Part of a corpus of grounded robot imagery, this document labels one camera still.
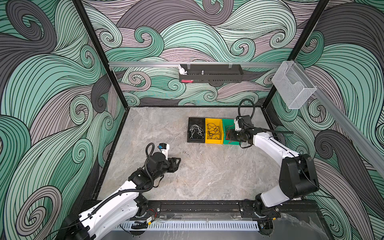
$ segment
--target gray marble surface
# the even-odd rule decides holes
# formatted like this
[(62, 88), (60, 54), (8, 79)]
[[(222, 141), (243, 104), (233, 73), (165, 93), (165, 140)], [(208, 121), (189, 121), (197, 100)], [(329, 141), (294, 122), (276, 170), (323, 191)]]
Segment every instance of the gray marble surface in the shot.
[[(242, 115), (251, 108), (242, 108)], [(187, 143), (188, 117), (235, 118), (237, 108), (131, 108), (98, 199), (114, 192), (144, 165), (145, 147), (170, 144), (169, 157), (180, 157), (175, 173), (143, 195), (149, 200), (242, 200), (278, 184), (280, 168), (258, 147)], [(260, 108), (252, 119), (268, 128)]]

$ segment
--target aluminum rail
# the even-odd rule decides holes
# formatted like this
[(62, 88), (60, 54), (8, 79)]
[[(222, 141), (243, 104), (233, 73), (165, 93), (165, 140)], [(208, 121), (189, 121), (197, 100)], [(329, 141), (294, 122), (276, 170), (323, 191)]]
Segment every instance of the aluminum rail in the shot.
[(159, 61), (112, 61), (111, 68), (177, 68), (180, 64), (240, 64), (242, 68), (278, 68), (282, 62), (159, 62)]

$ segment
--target red wire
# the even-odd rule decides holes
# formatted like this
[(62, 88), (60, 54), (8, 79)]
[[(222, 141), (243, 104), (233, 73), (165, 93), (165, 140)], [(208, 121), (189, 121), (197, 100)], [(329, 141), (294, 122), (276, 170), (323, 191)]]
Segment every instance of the red wire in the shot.
[(155, 217), (157, 216), (157, 212), (153, 211), (152, 209), (148, 209), (148, 210), (151, 210), (152, 212), (155, 213)]

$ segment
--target black metal frame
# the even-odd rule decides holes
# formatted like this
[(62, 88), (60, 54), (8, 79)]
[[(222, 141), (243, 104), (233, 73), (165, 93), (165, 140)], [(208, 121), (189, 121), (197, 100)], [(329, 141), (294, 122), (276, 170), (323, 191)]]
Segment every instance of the black metal frame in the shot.
[(124, 115), (122, 117), (122, 120), (121, 120), (119, 128), (118, 128), (118, 131), (116, 133), (115, 138), (113, 139), (112, 147), (109, 150), (107, 160), (105, 161), (103, 170), (101, 171), (101, 175), (99, 177), (99, 180), (96, 184), (95, 190), (94, 190), (93, 195), (92, 195), (93, 196), (92, 200), (96, 200), (98, 195), (99, 195), (101, 185), (103, 184), (105, 175), (107, 174), (109, 163), (111, 162), (113, 152), (116, 148), (116, 144), (119, 140), (119, 137), (120, 137), (122, 128), (124, 126), (125, 120), (127, 119), (129, 107), (128, 107), (127, 101), (125, 100), (124, 95), (121, 91), (121, 88), (119, 87), (119, 82), (116, 79), (115, 74), (109, 68), (107, 56), (105, 55), (103, 48), (101, 47), (101, 44), (97, 38), (96, 32), (95, 32), (95, 30), (91, 24), (91, 21), (90, 21), (87, 13), (85, 11), (85, 8), (84, 8), (82, 1), (81, 0), (72, 0), (72, 2), (73, 2), (73, 5), (75, 6), (75, 8), (79, 14), (81, 21), (83, 22), (83, 25), (84, 25), (84, 27), (85, 27), (88, 35), (89, 35), (89, 38), (91, 39), (91, 42), (95, 48), (95, 51), (98, 54), (98, 56), (101, 60), (101, 63), (103, 64), (105, 71), (107, 72), (107, 75), (108, 75), (113, 87), (115, 88), (115, 91), (116, 91), (116, 93), (117, 93), (117, 95), (121, 101), (121, 104), (123, 105), (123, 107), (125, 109)]
[[(224, 106), (168, 106), (168, 105), (148, 105), (148, 106), (131, 106), (130, 108), (237, 108), (237, 106), (224, 105)], [(249, 105), (242, 105), (242, 108), (251, 108)]]
[(120, 134), (121, 134), (122, 128), (124, 127), (125, 120), (127, 119), (128, 112), (129, 112), (129, 108), (125, 110), (124, 115), (122, 116), (122, 119), (121, 119), (121, 122), (120, 122), (120, 125), (119, 125), (119, 128), (118, 128), (118, 131), (116, 133), (115, 138), (113, 139), (113, 143), (112, 143), (111, 149), (109, 150), (107, 160), (105, 161), (104, 167), (103, 167), (103, 169), (101, 171), (101, 174), (100, 174), (100, 177), (99, 177), (99, 180), (98, 180), (98, 182), (96, 184), (96, 187), (95, 187), (95, 190), (94, 190), (94, 192), (92, 194), (92, 200), (96, 200), (97, 197), (99, 196), (99, 193), (100, 193), (100, 190), (101, 190), (101, 186), (103, 185), (104, 178), (107, 175), (108, 167), (109, 167), (109, 164), (111, 162), (113, 153), (115, 152), (115, 148), (116, 148), (116, 145), (117, 145), (118, 140), (120, 138)]
[[(113, 141), (112, 147), (110, 149), (110, 152), (108, 154), (106, 163), (104, 165), (104, 168), (102, 170), (101, 176), (97, 182), (96, 188), (94, 190), (93, 198), (91, 200), (85, 200), (83, 203), (83, 210), (89, 209), (90, 207), (94, 206), (99, 200), (96, 200), (98, 197), (98, 194), (100, 192), (101, 186), (103, 184), (106, 172), (108, 170), (109, 163), (111, 161), (113, 152), (115, 150), (117, 141), (120, 137), (122, 128), (124, 126), (124, 123), (126, 121), (128, 112), (129, 112), (129, 106), (127, 102), (125, 101), (125, 97), (119, 87), (119, 83), (116, 79), (115, 74), (110, 70), (109, 65), (108, 65), (108, 59), (101, 47), (101, 44), (96, 36), (95, 30), (91, 24), (91, 21), (85, 11), (84, 5), (81, 0), (72, 0), (73, 4), (84, 24), (85, 29), (87, 30), (87, 33), (92, 41), (92, 44), (95, 47), (95, 50), (97, 54), (100, 57), (100, 60), (117, 92), (117, 95), (124, 106), (125, 112), (122, 118), (122, 121), (120, 123), (119, 129), (116, 133), (115, 139)], [(319, 20), (322, 12), (324, 11), (325, 7), (327, 6), (329, 0), (320, 0), (319, 3), (317, 4), (313, 14), (308, 20), (307, 25), (304, 28), (304, 31), (299, 37), (299, 40), (295, 44), (290, 56), (288, 57), (289, 60), (294, 60), (297, 55), (299, 54), (301, 48), (304, 46), (306, 40), (312, 33), (317, 21)], [(268, 126), (270, 129), (273, 130), (273, 126), (271, 124), (271, 121), (266, 113), (266, 108), (271, 102), (271, 99), (273, 98), (274, 94), (276, 92), (276, 88), (272, 86), (271, 90), (269, 91), (268, 96), (264, 100), (262, 105), (258, 105), (256, 107), (259, 107), (262, 109), (263, 115), (268, 123)], [(237, 107), (237, 106), (153, 106), (153, 107), (180, 107), (180, 108), (201, 108), (201, 107)], [(239, 200), (239, 201), (149, 201), (148, 205), (149, 207), (153, 207), (157, 210), (159, 208), (159, 214), (161, 212), (163, 213), (168, 213), (168, 214), (177, 214), (177, 213), (234, 213), (234, 214), (240, 214), (242, 217), (247, 217), (245, 216), (245, 213), (247, 211), (244, 211), (244, 206), (245, 204), (248, 204), (246, 200)], [(282, 213), (296, 213), (296, 212), (315, 212), (323, 226), (323, 228), (326, 230), (327, 236), (330, 239), (333, 239), (333, 236), (331, 234), (331, 231), (328, 228), (328, 225), (323, 217), (323, 215), (320, 212), (320, 209), (315, 201), (311, 200), (302, 200), (302, 201), (288, 201), (283, 203), (282, 205), (278, 206), (280, 212)], [(254, 215), (251, 214), (251, 217), (253, 220), (264, 220), (264, 218), (257, 218), (254, 217)]]

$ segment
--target storage bin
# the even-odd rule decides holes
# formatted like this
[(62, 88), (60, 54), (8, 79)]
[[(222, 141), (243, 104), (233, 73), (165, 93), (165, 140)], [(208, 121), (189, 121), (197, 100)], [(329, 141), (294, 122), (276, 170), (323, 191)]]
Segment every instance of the storage bin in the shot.
[(223, 121), (220, 118), (205, 119), (205, 143), (223, 144)]
[(205, 143), (205, 118), (189, 118), (187, 142)]
[(288, 109), (299, 109), (316, 91), (304, 68), (294, 61), (284, 61), (272, 78)]
[(223, 130), (224, 130), (224, 141), (223, 144), (239, 145), (239, 142), (229, 140), (229, 130), (235, 129), (234, 119), (222, 119)]

